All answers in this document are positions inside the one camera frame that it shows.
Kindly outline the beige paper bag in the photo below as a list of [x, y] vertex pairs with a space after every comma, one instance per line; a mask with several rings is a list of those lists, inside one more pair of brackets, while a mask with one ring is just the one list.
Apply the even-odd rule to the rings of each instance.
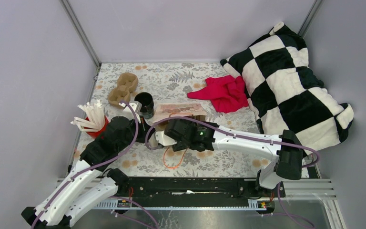
[[[163, 154], [163, 165], [168, 169], [177, 169], [183, 162], [183, 158], [189, 148], [190, 137], [193, 136], [197, 123], [190, 122], [181, 117], [205, 121], [206, 112], [200, 103], [163, 103], [158, 104], [153, 122], [159, 124], [155, 127], [160, 143], [170, 143]], [[167, 156], [181, 156], [176, 165], [166, 162]]]

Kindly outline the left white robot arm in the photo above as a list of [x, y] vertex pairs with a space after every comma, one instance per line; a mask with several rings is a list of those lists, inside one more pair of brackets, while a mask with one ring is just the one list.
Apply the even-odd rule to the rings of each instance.
[[142, 143], [154, 130], [146, 123], [136, 123], [124, 116], [114, 117], [104, 130], [90, 142], [67, 177], [42, 203], [26, 207], [21, 215], [33, 229], [70, 229], [101, 201], [113, 194], [128, 192], [127, 177], [119, 169], [111, 172], [89, 191], [83, 190], [102, 174], [110, 163]]

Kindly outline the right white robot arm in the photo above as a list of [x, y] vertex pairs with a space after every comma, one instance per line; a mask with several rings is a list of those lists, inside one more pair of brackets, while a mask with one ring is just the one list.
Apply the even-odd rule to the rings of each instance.
[[301, 179], [304, 150], [290, 130], [265, 135], [184, 117], [167, 118], [166, 121], [165, 129], [155, 131], [153, 135], [159, 146], [171, 146], [175, 151], [235, 151], [270, 161], [258, 172], [254, 184], [256, 194], [262, 197], [271, 193], [278, 183]]

